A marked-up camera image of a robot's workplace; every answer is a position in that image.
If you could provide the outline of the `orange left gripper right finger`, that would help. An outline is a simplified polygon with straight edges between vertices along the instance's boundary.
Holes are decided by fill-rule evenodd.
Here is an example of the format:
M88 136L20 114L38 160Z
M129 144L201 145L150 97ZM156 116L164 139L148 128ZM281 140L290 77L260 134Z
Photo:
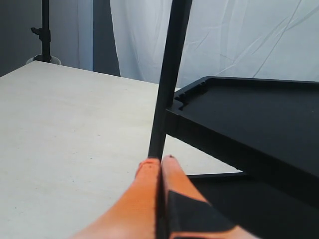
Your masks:
M231 222L197 190L178 160L161 162L169 239L255 239Z

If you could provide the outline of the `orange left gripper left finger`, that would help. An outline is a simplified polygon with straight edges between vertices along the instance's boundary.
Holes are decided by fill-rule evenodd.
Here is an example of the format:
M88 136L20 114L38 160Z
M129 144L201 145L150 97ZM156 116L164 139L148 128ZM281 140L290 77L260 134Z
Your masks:
M73 239L154 239L160 160L148 158L139 164L135 178L120 199Z

